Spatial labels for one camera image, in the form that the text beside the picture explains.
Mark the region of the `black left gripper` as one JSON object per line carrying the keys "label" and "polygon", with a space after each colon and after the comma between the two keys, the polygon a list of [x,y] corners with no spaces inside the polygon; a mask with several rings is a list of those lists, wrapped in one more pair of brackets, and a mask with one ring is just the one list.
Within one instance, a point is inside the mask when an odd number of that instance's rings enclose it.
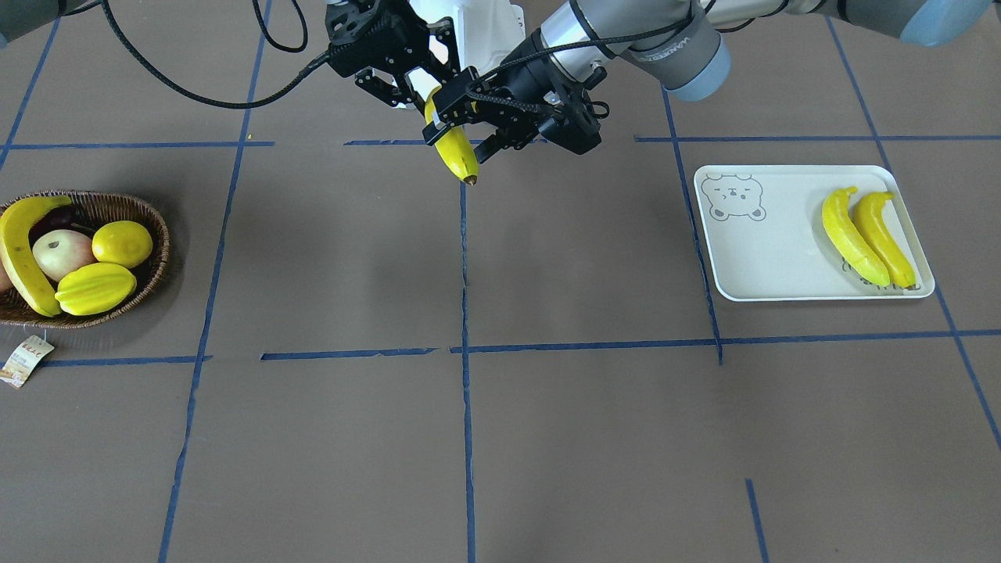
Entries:
{"label": "black left gripper", "polygon": [[[447,133],[466,124],[490,124],[494,131],[473,147],[478,164],[508,149],[522,149],[537,136],[582,154],[601,143],[600,124],[585,87],[568,78],[550,55],[505,68],[500,82],[473,67],[442,66],[428,72],[432,85],[423,89],[423,109],[430,119],[422,129],[423,143],[437,145]],[[511,109],[500,130],[500,96],[527,106]]]}

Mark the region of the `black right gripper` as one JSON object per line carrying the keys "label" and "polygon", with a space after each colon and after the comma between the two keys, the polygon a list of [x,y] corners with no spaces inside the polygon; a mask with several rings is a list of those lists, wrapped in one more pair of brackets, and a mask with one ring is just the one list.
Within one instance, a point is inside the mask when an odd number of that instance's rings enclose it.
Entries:
{"label": "black right gripper", "polygon": [[379,77],[422,69],[422,86],[444,86],[461,73],[457,22],[429,23],[407,1],[329,1],[328,65],[391,108],[414,107],[410,85]]}

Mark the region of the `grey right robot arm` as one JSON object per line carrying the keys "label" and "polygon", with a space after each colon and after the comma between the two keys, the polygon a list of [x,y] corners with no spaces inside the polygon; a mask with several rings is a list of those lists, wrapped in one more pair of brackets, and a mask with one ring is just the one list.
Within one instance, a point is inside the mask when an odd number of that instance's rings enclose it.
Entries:
{"label": "grey right robot arm", "polygon": [[182,96],[217,108],[247,110],[269,106],[282,99],[322,66],[341,77],[354,79],[387,106],[418,108],[425,95],[411,84],[410,74],[425,71],[436,84],[447,82],[461,72],[454,19],[443,16],[426,21],[408,1],[328,1],[325,32],[328,47],[315,57],[289,84],[264,99],[235,102],[208,97],[171,80],[140,53],[121,29],[107,1],[3,1],[1,3],[2,46],[59,19],[100,8],[119,43],[157,81]]}

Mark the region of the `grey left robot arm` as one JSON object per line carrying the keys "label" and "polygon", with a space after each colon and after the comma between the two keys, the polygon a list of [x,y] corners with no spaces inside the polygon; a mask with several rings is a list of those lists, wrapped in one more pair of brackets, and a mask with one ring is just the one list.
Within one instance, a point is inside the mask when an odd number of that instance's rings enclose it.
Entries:
{"label": "grey left robot arm", "polygon": [[493,66],[465,64],[432,99],[425,143],[443,144],[465,124],[491,124],[473,149],[485,163],[544,138],[575,154],[601,142],[607,110],[590,90],[621,59],[684,101],[705,99],[730,73],[723,35],[782,13],[820,14],[906,44],[949,43],[988,10],[987,1],[565,1]]}

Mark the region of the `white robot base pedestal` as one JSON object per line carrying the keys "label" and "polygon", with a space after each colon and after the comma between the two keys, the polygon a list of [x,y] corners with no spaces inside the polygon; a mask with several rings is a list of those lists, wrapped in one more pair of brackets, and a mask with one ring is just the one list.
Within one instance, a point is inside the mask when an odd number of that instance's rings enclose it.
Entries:
{"label": "white robot base pedestal", "polygon": [[[407,1],[429,23],[457,22],[457,45],[461,68],[473,67],[480,75],[500,64],[525,39],[523,11],[510,1]],[[393,82],[407,82],[415,93],[414,107],[423,102],[422,69],[393,76]]]}

